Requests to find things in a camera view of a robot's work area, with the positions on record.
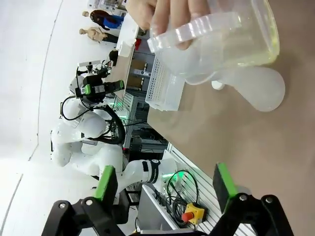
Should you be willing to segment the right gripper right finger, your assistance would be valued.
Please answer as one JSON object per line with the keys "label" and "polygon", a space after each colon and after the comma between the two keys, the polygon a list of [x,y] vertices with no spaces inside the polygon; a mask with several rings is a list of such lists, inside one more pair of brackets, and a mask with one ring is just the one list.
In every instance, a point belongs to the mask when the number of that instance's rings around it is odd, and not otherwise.
{"label": "right gripper right finger", "polygon": [[233,236],[240,224],[249,224],[257,236],[292,236],[284,209],[275,195],[261,199],[239,192],[224,163],[217,163],[213,188],[222,213],[214,236]]}

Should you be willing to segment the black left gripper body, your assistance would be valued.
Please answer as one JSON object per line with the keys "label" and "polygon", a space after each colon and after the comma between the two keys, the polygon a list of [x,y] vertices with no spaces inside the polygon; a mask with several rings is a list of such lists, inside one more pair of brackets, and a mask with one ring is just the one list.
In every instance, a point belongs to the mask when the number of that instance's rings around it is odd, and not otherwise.
{"label": "black left gripper body", "polygon": [[86,76],[83,79],[83,97],[90,102],[102,102],[106,96],[105,86],[99,75]]}

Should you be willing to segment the person's right hand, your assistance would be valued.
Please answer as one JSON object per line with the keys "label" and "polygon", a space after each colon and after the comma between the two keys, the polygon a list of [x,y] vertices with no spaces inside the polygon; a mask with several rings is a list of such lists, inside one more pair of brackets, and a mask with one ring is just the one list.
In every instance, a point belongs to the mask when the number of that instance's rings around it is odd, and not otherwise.
{"label": "person's right hand", "polygon": [[154,36],[210,14],[206,0],[129,0],[126,10],[142,30],[151,30]]}

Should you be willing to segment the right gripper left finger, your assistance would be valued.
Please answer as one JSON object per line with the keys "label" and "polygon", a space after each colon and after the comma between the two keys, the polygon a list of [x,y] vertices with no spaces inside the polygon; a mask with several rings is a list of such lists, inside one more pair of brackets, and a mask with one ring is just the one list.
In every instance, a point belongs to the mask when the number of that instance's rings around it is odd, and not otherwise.
{"label": "right gripper left finger", "polygon": [[123,236],[121,221],[113,214],[118,190],[116,170],[105,166],[93,197],[79,199],[75,204],[66,200],[54,202],[43,236],[78,236],[83,229],[92,228],[98,236]]}

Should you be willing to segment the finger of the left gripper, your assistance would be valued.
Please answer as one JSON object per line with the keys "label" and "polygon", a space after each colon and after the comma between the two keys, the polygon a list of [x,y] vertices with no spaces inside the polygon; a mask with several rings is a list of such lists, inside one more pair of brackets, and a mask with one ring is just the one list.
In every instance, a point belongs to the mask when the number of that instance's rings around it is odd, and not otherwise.
{"label": "finger of the left gripper", "polygon": [[105,82],[104,88],[106,93],[114,93],[120,90],[124,90],[123,80],[118,80],[114,82]]}

